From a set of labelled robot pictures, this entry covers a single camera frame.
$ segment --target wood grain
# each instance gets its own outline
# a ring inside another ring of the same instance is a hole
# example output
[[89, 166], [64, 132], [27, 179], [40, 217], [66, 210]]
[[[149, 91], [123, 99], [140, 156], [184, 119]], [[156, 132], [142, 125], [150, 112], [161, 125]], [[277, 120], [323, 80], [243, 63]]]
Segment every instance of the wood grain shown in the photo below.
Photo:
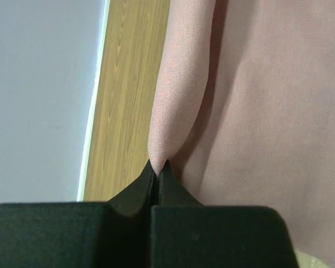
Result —
[[109, 200], [147, 159], [168, 0], [111, 0], [84, 200]]

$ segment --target fabric fold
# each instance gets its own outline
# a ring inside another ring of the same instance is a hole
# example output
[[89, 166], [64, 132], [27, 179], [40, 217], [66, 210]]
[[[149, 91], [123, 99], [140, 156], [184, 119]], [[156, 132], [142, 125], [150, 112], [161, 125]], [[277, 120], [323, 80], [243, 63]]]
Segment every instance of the fabric fold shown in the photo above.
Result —
[[203, 204], [264, 205], [335, 267], [335, 1], [171, 0], [155, 173]]

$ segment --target pink fabric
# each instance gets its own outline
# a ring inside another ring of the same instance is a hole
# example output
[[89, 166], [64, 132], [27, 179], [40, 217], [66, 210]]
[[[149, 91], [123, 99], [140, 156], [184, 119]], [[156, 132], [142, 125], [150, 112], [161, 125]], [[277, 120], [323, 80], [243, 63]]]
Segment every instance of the pink fabric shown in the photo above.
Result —
[[149, 152], [335, 267], [335, 0], [171, 0]]

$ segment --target light strip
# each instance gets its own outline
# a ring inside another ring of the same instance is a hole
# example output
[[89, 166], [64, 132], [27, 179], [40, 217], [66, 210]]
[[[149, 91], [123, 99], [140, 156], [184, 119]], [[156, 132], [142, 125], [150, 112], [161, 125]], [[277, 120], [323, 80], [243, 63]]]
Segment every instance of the light strip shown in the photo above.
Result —
[[89, 150], [90, 150], [90, 140], [92, 138], [95, 103], [97, 101], [99, 77], [101, 75], [104, 40], [106, 38], [108, 12], [109, 12], [110, 3], [111, 3], [110, 0], [106, 0], [104, 3], [102, 28], [100, 31], [100, 42], [99, 42], [100, 44], [98, 47], [98, 55], [97, 55], [97, 70], [96, 70], [95, 78], [94, 78], [93, 94], [92, 94], [92, 100], [90, 102], [90, 107], [89, 107], [87, 129], [85, 130], [82, 163], [80, 166], [80, 173], [79, 173], [79, 185], [78, 185], [78, 194], [77, 194], [77, 201], [79, 202], [83, 201], [83, 198], [84, 198], [85, 179], [87, 177], [87, 166], [88, 166], [88, 158], [89, 158]]

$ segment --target white wall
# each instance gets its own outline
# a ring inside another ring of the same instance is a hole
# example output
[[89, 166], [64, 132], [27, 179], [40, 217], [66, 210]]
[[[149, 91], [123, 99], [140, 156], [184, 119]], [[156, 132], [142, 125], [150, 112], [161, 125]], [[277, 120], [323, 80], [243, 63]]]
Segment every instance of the white wall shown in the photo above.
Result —
[[0, 203], [77, 199], [104, 6], [0, 0]]

